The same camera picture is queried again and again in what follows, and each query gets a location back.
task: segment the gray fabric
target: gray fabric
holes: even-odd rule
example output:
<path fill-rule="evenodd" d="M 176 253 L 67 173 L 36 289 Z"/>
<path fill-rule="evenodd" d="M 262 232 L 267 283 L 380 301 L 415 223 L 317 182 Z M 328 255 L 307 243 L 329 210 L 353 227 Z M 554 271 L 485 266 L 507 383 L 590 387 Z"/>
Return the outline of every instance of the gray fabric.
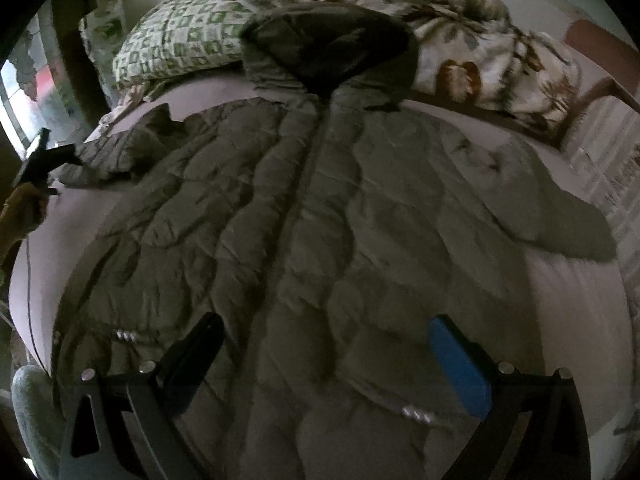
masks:
<path fill-rule="evenodd" d="M 42 368 L 26 365 L 11 389 L 15 418 L 40 480 L 57 480 L 65 421 L 53 403 L 53 383 Z"/>
<path fill-rule="evenodd" d="M 260 97 L 187 118 L 74 271 L 52 359 L 62 398 L 84 368 L 158 359 L 213 310 L 226 342 L 177 421 L 212 478 L 437 478 L 476 422 L 434 361 L 431 317 L 544 371 L 516 239 L 546 244 L 548 174 L 515 140 L 504 185 L 490 154 L 457 155 L 453 126 L 400 111 L 417 49 L 392 18 L 305 4 L 258 14 L 242 41 Z M 130 173 L 146 144 L 119 146 L 135 135 L 89 147 L 86 171 Z"/>
<path fill-rule="evenodd" d="M 173 122 L 169 105 L 145 114 L 126 136 L 100 137 L 76 153 L 82 166 L 63 166 L 58 180 L 71 187 L 99 187 L 119 178 L 137 179 L 186 138 L 182 123 Z"/>

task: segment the metal bolt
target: metal bolt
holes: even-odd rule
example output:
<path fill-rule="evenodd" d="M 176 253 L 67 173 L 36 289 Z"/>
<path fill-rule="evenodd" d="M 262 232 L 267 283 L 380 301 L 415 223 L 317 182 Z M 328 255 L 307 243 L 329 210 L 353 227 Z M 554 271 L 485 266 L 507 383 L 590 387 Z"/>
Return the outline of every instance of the metal bolt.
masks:
<path fill-rule="evenodd" d="M 95 370 L 93 368 L 87 368 L 84 372 L 82 372 L 82 375 L 80 376 L 80 378 L 85 383 L 88 381 L 91 381 L 94 377 L 95 377 Z"/>
<path fill-rule="evenodd" d="M 433 421 L 433 415 L 429 412 L 425 412 L 420 408 L 416 408 L 415 406 L 405 406 L 402 409 L 402 414 L 407 418 L 412 418 L 417 422 L 424 422 L 427 424 L 431 424 Z"/>
<path fill-rule="evenodd" d="M 571 370 L 569 370 L 569 368 L 558 368 L 558 375 L 561 379 L 566 380 L 574 378 L 574 375 L 571 373 Z"/>
<path fill-rule="evenodd" d="M 150 374 L 155 369 L 156 369 L 156 362 L 155 361 L 144 361 L 144 362 L 140 363 L 139 370 L 140 370 L 141 374 Z"/>
<path fill-rule="evenodd" d="M 516 371 L 516 368 L 507 361 L 501 361 L 500 363 L 498 363 L 498 370 L 500 370 L 501 374 L 511 375 L 514 373 L 514 371 Z"/>

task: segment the cable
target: cable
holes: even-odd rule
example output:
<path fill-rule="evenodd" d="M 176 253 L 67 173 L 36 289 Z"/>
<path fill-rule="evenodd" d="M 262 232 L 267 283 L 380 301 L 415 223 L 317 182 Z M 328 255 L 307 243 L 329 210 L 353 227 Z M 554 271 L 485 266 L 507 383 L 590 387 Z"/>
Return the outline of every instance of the cable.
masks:
<path fill-rule="evenodd" d="M 31 336 L 33 351 L 36 353 L 36 359 L 38 360 L 42 370 L 44 370 L 44 373 L 49 375 L 49 372 L 47 372 L 47 369 L 44 367 L 40 354 L 38 353 L 38 346 L 36 345 L 36 341 L 33 337 L 33 325 L 31 324 L 31 254 L 29 250 L 29 235 L 24 239 L 24 243 L 25 251 L 27 253 L 27 317 L 29 319 L 29 334 Z"/>
<path fill-rule="evenodd" d="M 9 306 L 3 300 L 0 300 L 0 308 L 4 308 L 7 312 L 9 312 Z M 7 325 L 11 327 L 11 330 L 15 330 L 15 325 L 2 312 L 0 312 L 0 319 L 7 323 Z"/>

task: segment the black bracket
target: black bracket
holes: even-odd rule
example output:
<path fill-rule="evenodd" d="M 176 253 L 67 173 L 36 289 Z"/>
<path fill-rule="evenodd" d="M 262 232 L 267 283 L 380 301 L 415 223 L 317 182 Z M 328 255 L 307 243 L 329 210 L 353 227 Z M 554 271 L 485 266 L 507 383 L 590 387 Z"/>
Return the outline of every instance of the black bracket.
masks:
<path fill-rule="evenodd" d="M 529 423 L 506 480 L 590 480 L 588 434 L 569 370 L 560 368 L 551 377 L 522 374 L 507 362 L 496 364 L 480 345 L 466 339 L 449 317 L 437 316 L 434 320 L 443 324 L 456 340 L 462 350 L 462 361 L 467 359 L 463 366 L 472 363 L 481 377 L 481 380 L 467 379 L 465 383 L 459 369 L 452 370 L 456 367 L 445 364 L 445 374 L 452 382 L 458 382 L 459 397 L 488 398 L 491 405 L 486 415 L 479 415 L 482 423 L 443 480 L 488 479 L 519 415 L 525 412 L 530 412 Z M 439 359 L 441 364 L 446 358 Z"/>
<path fill-rule="evenodd" d="M 123 412 L 132 412 L 137 419 L 163 478 L 204 480 L 171 418 L 189 407 L 222 347 L 224 333 L 222 318 L 205 314 L 159 363 L 146 361 L 137 372 L 110 377 L 100 377 L 92 368 L 85 370 L 69 410 L 60 480 L 147 478 Z"/>

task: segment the screw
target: screw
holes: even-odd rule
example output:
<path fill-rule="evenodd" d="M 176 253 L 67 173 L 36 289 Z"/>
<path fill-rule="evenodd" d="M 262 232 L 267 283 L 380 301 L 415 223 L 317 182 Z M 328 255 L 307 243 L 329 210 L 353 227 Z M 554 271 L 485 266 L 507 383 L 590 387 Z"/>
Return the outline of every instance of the screw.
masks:
<path fill-rule="evenodd" d="M 94 377 L 95 377 L 95 370 L 93 368 L 87 368 L 84 372 L 82 372 L 82 375 L 80 376 L 80 378 L 85 383 L 88 381 L 91 381 Z"/>
<path fill-rule="evenodd" d="M 150 374 L 155 369 L 156 369 L 156 362 L 155 361 L 144 361 L 144 362 L 140 363 L 139 370 L 140 370 L 141 374 Z"/>
<path fill-rule="evenodd" d="M 558 368 L 558 375 L 561 379 L 566 380 L 574 378 L 574 375 L 571 373 L 571 370 L 569 370 L 569 368 Z"/>
<path fill-rule="evenodd" d="M 514 373 L 514 371 L 516 371 L 516 368 L 515 366 L 513 366 L 511 363 L 508 363 L 507 361 L 501 361 L 498 364 L 498 370 L 500 370 L 501 374 L 511 375 Z"/>

